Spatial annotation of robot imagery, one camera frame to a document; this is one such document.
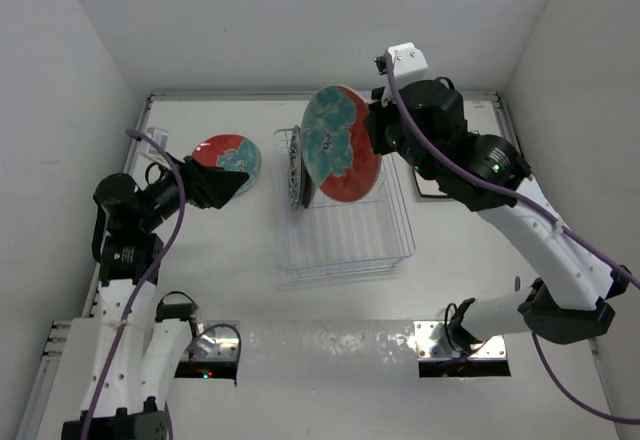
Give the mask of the square beige plate black rim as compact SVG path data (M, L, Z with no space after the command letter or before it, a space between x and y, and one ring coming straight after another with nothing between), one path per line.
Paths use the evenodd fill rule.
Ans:
M440 189L436 177L444 167L435 160L423 160L413 167L414 182L421 198L450 199L450 196Z

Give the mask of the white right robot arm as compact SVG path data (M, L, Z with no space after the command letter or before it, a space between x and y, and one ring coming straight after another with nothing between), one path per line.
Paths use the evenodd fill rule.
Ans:
M386 91L372 91L365 120L374 152L395 152L435 181L447 197L496 228L537 274L521 293L461 302L446 317L444 344L469 355L473 346L508 333L532 332L559 345L606 334L615 317L608 301L629 285L625 270L568 235L518 149L500 135L470 130L462 95L441 79L400 91L417 129L433 145L427 149Z

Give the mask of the blue floral white plate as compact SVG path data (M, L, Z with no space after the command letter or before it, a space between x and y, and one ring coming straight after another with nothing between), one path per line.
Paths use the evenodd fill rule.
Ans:
M302 156L300 127L294 126L289 144L288 176L289 201L293 210L309 207L312 187L313 184Z

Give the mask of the small red teal flower plate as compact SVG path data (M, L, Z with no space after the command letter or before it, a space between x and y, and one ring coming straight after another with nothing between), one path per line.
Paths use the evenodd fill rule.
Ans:
M262 156L257 145L245 136L221 134L204 140L195 147L192 157L206 167L220 167L227 171L245 172L248 179L235 194L242 195L258 179Z

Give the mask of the large red teal flower plate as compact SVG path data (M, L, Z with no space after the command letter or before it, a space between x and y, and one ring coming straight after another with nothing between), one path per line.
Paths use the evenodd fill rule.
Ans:
M381 156L365 128L367 101L355 90L329 85L309 100L300 127L302 156L314 182L329 198L353 203L375 185Z

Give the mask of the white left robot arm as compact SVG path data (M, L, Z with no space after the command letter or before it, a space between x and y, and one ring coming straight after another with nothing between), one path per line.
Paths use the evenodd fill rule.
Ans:
M182 219L187 205L222 208L248 178L185 157L171 159L145 188L125 173L98 184L92 243L99 265L98 340L79 417L64 423L62 438L168 437L164 407L178 364L196 336L196 307L154 304L160 264L172 244L155 231L171 216Z

